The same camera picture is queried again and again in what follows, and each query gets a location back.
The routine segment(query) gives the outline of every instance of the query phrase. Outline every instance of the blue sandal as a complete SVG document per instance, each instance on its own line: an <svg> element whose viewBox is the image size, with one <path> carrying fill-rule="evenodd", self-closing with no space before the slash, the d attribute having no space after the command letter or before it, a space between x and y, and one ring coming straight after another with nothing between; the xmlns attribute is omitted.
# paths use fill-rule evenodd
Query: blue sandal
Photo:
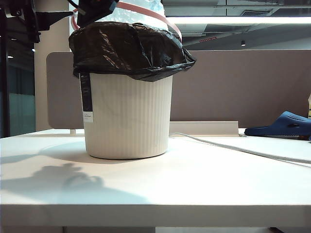
<svg viewBox="0 0 311 233"><path fill-rule="evenodd" d="M311 119L286 111L272 125L248 128L245 134L249 136L310 136Z"/></svg>

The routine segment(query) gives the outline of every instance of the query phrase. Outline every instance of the cubicle partition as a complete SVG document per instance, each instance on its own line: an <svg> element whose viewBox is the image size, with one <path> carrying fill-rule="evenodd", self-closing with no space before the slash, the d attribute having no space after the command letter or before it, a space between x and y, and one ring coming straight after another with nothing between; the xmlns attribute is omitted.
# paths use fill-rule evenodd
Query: cubicle partition
<svg viewBox="0 0 311 233"><path fill-rule="evenodd" d="M282 112L307 116L311 50L191 51L194 67L173 78L171 121L238 120L271 124ZM56 129L83 128L71 52L47 58L48 111Z"/></svg>

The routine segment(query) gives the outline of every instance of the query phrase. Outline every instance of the ribbed plastic bin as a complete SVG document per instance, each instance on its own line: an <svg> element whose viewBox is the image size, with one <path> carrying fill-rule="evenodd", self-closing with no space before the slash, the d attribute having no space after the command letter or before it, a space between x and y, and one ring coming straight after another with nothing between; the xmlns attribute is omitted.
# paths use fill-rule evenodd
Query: ribbed plastic bin
<svg viewBox="0 0 311 233"><path fill-rule="evenodd" d="M138 159L168 147L173 77L156 82L90 74L93 122L84 121L86 150L105 159Z"/></svg>

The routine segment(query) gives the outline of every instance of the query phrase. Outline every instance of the ceiling light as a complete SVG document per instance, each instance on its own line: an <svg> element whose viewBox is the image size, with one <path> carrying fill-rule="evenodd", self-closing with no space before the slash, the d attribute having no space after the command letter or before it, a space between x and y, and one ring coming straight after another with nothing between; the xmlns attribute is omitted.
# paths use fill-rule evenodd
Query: ceiling light
<svg viewBox="0 0 311 233"><path fill-rule="evenodd" d="M167 17L175 24L311 24L311 17Z"/></svg>

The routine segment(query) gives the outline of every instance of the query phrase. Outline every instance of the table surface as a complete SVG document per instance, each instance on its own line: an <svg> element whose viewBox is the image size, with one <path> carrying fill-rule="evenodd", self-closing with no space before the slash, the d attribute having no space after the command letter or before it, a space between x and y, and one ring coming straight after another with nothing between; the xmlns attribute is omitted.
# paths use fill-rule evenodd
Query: table surface
<svg viewBox="0 0 311 233"><path fill-rule="evenodd" d="M209 137L274 155L311 159L309 141ZM169 139L138 160L86 153L83 131L0 139L3 225L311 226L311 167Z"/></svg>

